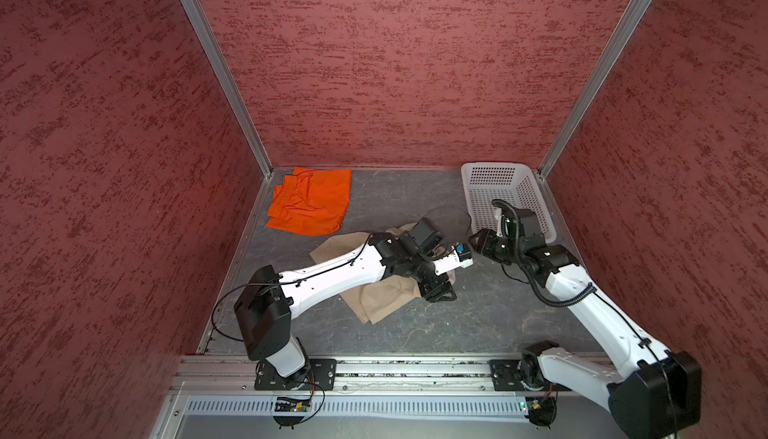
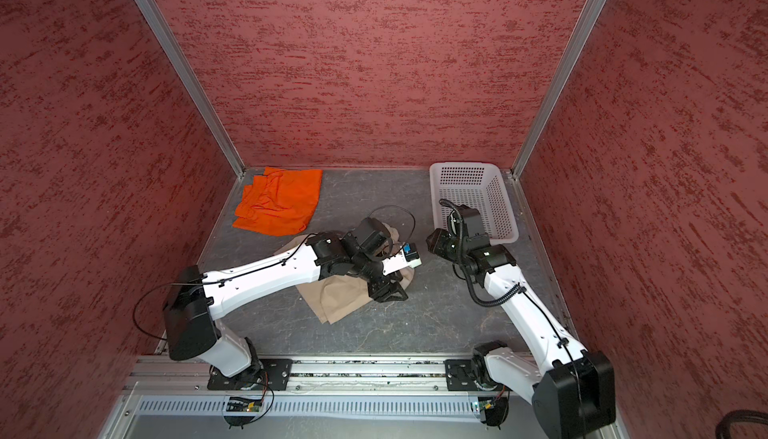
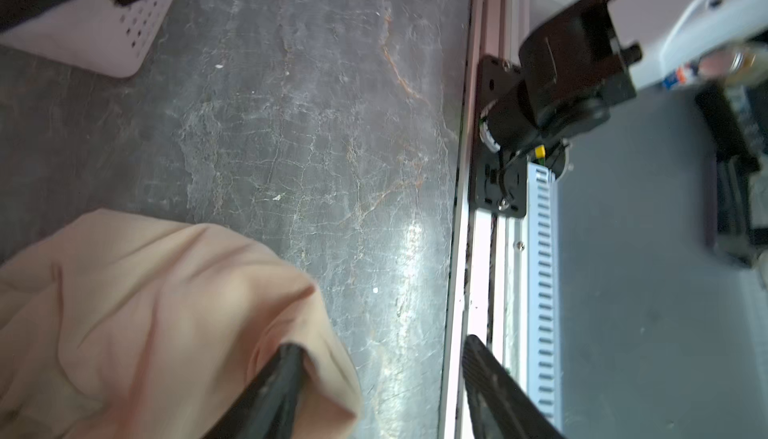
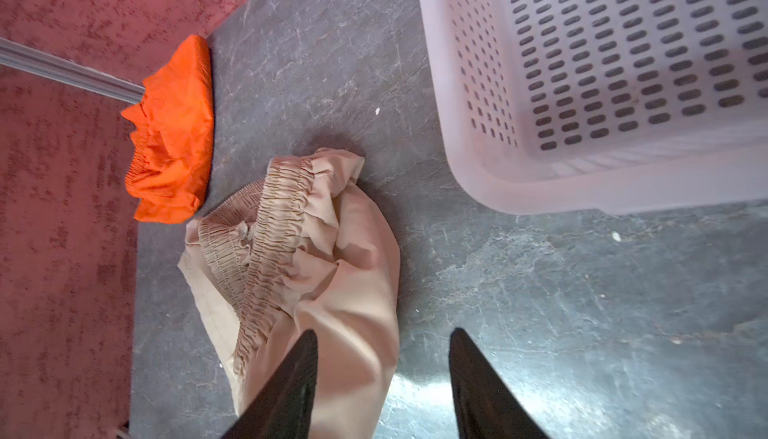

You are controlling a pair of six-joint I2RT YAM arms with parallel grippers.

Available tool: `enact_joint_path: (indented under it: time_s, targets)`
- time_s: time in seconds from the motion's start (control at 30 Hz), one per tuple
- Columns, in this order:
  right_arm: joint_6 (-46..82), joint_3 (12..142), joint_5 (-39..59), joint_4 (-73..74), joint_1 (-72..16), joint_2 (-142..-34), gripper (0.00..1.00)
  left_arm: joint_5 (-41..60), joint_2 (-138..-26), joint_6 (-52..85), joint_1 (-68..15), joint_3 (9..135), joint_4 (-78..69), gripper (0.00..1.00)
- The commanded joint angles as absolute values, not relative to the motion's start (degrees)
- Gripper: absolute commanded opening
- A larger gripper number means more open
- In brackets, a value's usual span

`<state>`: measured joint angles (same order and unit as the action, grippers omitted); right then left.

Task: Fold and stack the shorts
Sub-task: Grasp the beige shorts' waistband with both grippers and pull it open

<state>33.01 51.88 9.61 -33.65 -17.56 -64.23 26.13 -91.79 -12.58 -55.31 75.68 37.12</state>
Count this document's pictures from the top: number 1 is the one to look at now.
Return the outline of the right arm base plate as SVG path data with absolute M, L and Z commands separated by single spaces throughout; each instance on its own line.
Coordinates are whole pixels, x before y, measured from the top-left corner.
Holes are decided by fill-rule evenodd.
M 492 359 L 488 364 L 497 392 L 569 392 L 568 388 L 544 379 L 533 359 Z

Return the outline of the beige shorts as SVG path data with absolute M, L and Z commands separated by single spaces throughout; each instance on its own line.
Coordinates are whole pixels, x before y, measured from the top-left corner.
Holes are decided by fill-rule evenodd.
M 391 228 L 385 232 L 397 239 L 421 223 L 433 227 L 437 231 L 439 240 L 442 241 L 445 237 L 436 224 L 427 218 L 422 218 L 417 223 Z M 365 245 L 370 240 L 370 235 L 369 233 L 356 232 L 332 236 L 310 252 L 310 257 L 315 264 L 320 264 L 349 254 Z M 456 300 L 457 296 L 453 289 L 456 279 L 455 272 L 448 271 L 446 275 L 446 282 L 429 291 L 428 297 L 424 297 L 425 300 L 428 302 Z M 411 300 L 422 297 L 422 289 L 414 278 L 392 275 L 372 284 L 348 289 L 340 293 L 340 296 L 362 323 L 376 324 L 407 305 Z

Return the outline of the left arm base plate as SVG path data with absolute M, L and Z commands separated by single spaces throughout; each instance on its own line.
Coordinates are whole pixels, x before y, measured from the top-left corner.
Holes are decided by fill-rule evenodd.
M 336 359 L 310 358 L 301 377 L 286 379 L 269 362 L 258 363 L 253 388 L 256 391 L 329 391 L 334 387 Z

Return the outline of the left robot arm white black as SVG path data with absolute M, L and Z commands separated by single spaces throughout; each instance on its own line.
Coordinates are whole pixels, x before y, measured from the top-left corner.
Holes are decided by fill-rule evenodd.
M 228 338 L 242 343 L 250 360 L 274 373 L 280 388 L 314 387 L 313 366 L 292 333 L 293 320 L 333 296 L 393 276 L 415 280 L 421 297 L 431 303 L 455 300 L 449 273 L 470 265 L 472 252 L 457 243 L 434 255 L 439 242 L 436 233 L 374 233 L 352 251 L 309 268 L 276 272 L 271 265 L 262 267 L 248 283 L 234 288 L 239 294 L 232 306 L 239 335 Z

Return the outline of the orange shorts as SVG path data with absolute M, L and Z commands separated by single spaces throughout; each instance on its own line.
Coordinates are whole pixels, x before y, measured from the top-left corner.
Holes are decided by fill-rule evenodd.
M 351 170 L 296 167 L 273 189 L 266 227 L 301 236 L 338 232 L 350 204 Z

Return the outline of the white plastic laundry basket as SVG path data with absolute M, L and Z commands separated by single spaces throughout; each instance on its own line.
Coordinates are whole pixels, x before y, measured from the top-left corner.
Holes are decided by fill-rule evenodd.
M 548 244 L 557 239 L 557 230 L 537 184 L 535 174 L 524 164 L 466 163 L 461 167 L 462 185 L 472 224 L 472 233 L 497 228 L 491 202 L 501 199 L 515 208 L 528 209 L 538 218 Z

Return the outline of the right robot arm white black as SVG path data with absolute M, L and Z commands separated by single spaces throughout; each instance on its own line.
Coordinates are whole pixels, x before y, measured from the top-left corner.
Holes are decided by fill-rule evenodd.
M 552 341 L 526 347 L 518 379 L 529 390 L 561 385 L 609 411 L 629 438 L 669 438 L 701 418 L 703 372 L 687 352 L 673 352 L 629 318 L 592 281 L 577 258 L 539 234 L 501 237 L 483 229 L 475 252 L 517 265 L 543 303 L 569 310 L 611 361 L 601 366 Z

